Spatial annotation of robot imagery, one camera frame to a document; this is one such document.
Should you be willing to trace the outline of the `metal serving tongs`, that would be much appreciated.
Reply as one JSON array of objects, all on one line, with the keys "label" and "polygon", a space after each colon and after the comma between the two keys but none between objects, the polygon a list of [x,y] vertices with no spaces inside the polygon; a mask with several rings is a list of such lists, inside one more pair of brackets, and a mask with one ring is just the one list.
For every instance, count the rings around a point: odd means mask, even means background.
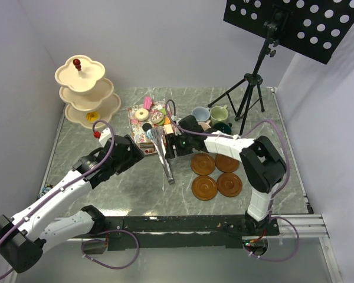
[{"label": "metal serving tongs", "polygon": [[159,160],[163,166],[165,175],[167,177],[168,183],[174,184],[175,180],[169,165],[169,162],[166,159],[166,149],[163,142],[163,130],[160,127],[154,127],[149,129],[146,132],[147,138],[154,144],[155,149],[159,155]]}]

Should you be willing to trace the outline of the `yellow toy tart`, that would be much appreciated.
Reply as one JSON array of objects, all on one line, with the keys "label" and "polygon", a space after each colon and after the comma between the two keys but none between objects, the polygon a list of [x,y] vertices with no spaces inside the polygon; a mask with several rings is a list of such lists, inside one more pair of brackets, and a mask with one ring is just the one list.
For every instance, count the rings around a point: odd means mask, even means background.
[{"label": "yellow toy tart", "polygon": [[93,124],[97,120],[100,120],[100,114],[98,111],[92,111],[86,114],[86,121]]}]

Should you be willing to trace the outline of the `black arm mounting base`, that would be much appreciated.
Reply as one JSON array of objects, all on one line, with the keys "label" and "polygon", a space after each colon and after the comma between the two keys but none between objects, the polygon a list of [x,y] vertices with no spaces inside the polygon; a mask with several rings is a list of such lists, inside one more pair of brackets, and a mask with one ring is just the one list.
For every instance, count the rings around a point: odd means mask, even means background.
[{"label": "black arm mounting base", "polygon": [[109,251],[135,248],[135,240],[122,229],[134,234],[139,247],[190,248],[224,246],[242,248],[244,239],[280,234],[276,220],[256,225],[245,215],[195,216],[108,216],[102,231],[104,235],[81,234],[73,239],[107,239]]}]

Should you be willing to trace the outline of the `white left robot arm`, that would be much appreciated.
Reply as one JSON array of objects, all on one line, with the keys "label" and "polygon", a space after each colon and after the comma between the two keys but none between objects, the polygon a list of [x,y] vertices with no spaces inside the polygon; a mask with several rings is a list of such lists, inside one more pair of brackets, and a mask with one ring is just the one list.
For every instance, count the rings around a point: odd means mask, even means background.
[{"label": "white left robot arm", "polygon": [[81,157],[46,195],[12,217],[0,216],[0,255],[17,273],[33,267],[44,253],[79,235],[100,236],[105,216],[94,206],[59,221],[56,217],[99,184],[119,175],[144,158],[128,135],[101,133],[100,147]]}]

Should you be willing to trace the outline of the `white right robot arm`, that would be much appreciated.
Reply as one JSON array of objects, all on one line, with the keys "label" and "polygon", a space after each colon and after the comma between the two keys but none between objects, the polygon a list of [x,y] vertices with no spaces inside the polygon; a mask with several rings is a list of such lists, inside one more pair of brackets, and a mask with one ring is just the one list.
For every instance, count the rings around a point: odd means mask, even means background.
[{"label": "white right robot arm", "polygon": [[203,130],[190,115],[174,125],[178,133],[165,135],[165,157],[191,154],[194,150],[220,154],[242,163],[252,186],[251,200],[245,212],[245,227],[250,234],[260,234],[271,222],[276,194],[287,184],[290,165],[266,136],[249,139],[210,128]]}]

